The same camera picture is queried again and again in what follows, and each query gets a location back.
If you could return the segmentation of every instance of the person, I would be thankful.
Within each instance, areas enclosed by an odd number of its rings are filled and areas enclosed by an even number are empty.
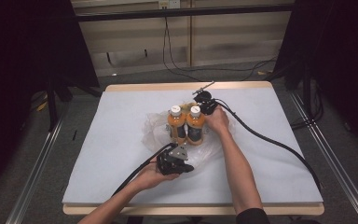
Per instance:
[[[237,223],[269,223],[251,166],[229,131],[226,112],[219,105],[212,115],[205,116],[205,120],[208,126],[218,134],[222,143],[227,182],[237,215]],[[97,207],[79,223],[110,223],[137,193],[151,189],[162,181],[174,180],[178,176],[178,174],[162,175],[156,164],[151,162],[122,191]]]

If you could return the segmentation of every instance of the wooden table edge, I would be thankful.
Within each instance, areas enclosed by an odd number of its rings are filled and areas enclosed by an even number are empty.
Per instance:
[[[63,205],[66,215],[87,215],[96,206]],[[267,215],[319,216],[324,212],[323,203],[275,203],[266,204]],[[227,206],[133,206],[125,207],[124,216],[235,216],[234,208]]]
[[[192,90],[210,84],[210,82],[183,82],[183,83],[148,83],[148,84],[118,84],[109,85],[105,91],[169,91],[169,90]],[[272,88],[267,81],[237,81],[215,82],[208,89],[242,89],[242,88]]]

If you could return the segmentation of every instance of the right hand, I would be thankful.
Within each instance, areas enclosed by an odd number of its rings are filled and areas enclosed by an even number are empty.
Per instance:
[[[214,109],[212,115],[205,116],[205,121],[208,126],[219,135],[223,132],[229,132],[229,120],[221,105],[218,105]]]

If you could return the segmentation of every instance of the black sleeve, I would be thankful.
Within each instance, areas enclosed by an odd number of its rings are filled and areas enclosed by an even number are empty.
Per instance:
[[[250,208],[237,215],[237,224],[269,224],[266,212],[260,208]]]

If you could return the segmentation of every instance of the left hand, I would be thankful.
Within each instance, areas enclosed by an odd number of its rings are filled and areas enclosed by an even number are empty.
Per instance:
[[[131,181],[136,183],[140,190],[152,189],[159,183],[165,180],[173,180],[179,177],[179,174],[163,175],[156,164],[156,158],[154,158],[150,164],[146,165],[139,174]]]

